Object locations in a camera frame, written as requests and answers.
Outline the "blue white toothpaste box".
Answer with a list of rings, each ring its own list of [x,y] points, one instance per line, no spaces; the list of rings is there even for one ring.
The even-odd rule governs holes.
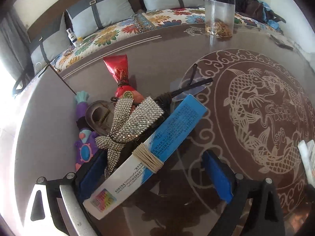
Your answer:
[[[206,111],[194,96],[186,96],[157,130],[83,202],[84,208],[101,220],[122,204],[163,167]]]

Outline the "purple toy wand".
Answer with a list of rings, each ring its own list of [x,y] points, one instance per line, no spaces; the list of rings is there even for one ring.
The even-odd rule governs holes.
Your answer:
[[[76,171],[89,162],[98,151],[95,138],[99,136],[87,123],[85,115],[88,108],[89,94],[85,91],[77,92],[76,100],[76,125],[79,129],[79,139],[75,142]]]

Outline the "rhinestone bow hair clip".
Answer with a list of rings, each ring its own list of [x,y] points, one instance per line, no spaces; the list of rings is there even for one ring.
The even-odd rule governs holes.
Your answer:
[[[147,97],[134,110],[132,98],[118,99],[110,133],[95,138],[99,149],[107,150],[107,166],[105,178],[113,173],[124,146],[135,140],[163,114],[163,109],[151,98]]]

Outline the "red foil pouch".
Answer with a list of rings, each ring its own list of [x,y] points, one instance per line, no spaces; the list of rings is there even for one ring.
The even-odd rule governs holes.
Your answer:
[[[135,103],[141,103],[144,96],[129,83],[129,66],[127,55],[111,55],[103,57],[105,66],[117,83],[116,98],[133,98]]]

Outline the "white cardboard sorting box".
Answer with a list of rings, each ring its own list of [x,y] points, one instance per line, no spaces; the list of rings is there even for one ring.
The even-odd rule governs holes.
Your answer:
[[[2,113],[1,217],[14,235],[23,222],[36,180],[75,171],[75,93],[46,67]]]

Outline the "round metal tin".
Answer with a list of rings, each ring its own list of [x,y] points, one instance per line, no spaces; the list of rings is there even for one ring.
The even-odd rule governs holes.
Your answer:
[[[91,103],[85,113],[86,122],[99,135],[110,133],[114,117],[114,104],[100,100]]]

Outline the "grey cushion far left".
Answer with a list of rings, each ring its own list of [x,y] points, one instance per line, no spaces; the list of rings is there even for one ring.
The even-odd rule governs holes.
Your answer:
[[[65,13],[56,17],[34,37],[29,44],[34,73],[38,74],[47,64],[70,46]]]

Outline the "white pump bottle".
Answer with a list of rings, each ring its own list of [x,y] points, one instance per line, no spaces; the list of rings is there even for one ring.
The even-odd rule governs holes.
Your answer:
[[[77,47],[77,37],[76,35],[74,34],[74,32],[68,28],[66,30],[67,34],[68,34],[68,38],[70,39],[70,41],[72,42],[72,44],[74,45],[74,47]]]

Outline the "grey curtain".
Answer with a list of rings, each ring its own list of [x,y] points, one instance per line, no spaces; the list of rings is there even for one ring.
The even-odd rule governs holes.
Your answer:
[[[27,31],[15,8],[1,19],[1,61],[14,80],[32,68]]]

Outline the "brown sofa with floral cover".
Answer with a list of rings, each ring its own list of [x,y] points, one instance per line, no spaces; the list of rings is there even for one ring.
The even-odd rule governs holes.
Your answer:
[[[67,9],[78,1],[80,0],[59,0],[49,7],[27,29],[29,44],[45,26],[63,12],[65,21],[70,20]],[[66,28],[73,30],[72,23],[66,23]],[[66,51],[40,72],[46,67],[51,67],[63,80],[70,78],[76,80],[81,71],[95,63],[102,63],[105,56],[130,53],[134,47],[150,44],[153,41],[190,36],[207,36],[204,8],[166,9],[149,13],[139,10],[134,12],[131,18],[83,38],[83,43],[79,47],[74,47],[70,43]]]

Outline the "clear plastic jar black lid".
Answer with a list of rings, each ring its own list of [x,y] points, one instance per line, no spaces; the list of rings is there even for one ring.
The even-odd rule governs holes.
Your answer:
[[[205,0],[206,32],[220,38],[231,38],[234,15],[235,0]]]

